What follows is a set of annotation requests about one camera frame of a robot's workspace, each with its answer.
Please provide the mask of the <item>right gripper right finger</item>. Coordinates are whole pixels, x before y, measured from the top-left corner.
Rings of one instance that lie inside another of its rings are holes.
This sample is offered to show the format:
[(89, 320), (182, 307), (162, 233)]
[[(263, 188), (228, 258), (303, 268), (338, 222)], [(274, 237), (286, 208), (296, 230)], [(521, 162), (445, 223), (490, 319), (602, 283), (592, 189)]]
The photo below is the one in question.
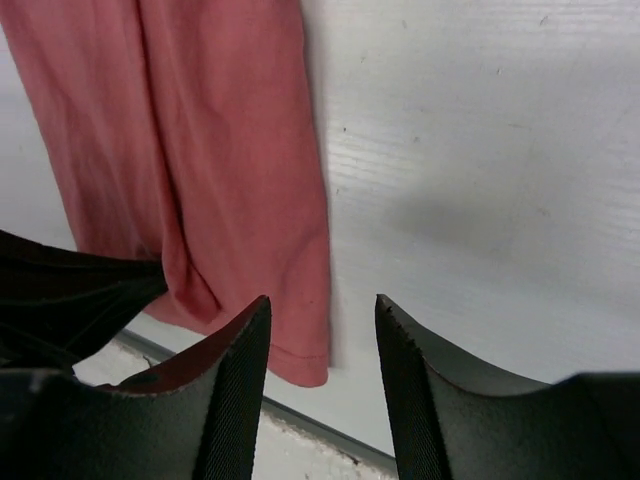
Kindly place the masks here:
[(546, 384), (492, 365), (375, 304), (381, 375), (402, 479), (635, 479), (639, 376)]

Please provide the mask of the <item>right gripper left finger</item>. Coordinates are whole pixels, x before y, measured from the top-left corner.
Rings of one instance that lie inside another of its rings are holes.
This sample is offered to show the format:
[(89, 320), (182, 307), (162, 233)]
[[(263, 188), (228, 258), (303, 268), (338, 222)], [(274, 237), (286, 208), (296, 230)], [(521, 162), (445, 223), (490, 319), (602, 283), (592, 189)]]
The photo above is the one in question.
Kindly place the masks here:
[(1, 374), (5, 479), (248, 479), (270, 347), (258, 297), (218, 332), (118, 385)]

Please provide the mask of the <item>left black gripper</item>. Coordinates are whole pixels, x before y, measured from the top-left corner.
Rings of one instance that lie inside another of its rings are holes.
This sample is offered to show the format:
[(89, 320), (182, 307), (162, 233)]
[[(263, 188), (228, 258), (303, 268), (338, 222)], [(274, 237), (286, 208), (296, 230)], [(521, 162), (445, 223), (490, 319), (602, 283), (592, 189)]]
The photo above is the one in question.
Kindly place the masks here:
[(168, 290), (156, 261), (1, 234), (1, 366), (70, 370)]

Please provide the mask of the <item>pink t shirt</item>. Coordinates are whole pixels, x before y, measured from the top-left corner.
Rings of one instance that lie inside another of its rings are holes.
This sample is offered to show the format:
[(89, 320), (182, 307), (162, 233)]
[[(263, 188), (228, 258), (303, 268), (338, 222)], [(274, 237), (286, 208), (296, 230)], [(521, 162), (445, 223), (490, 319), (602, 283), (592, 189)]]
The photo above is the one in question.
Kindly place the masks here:
[(155, 319), (208, 335), (270, 298), (269, 369), (327, 381), (330, 255), (296, 1), (5, 1), (84, 252), (162, 262)]

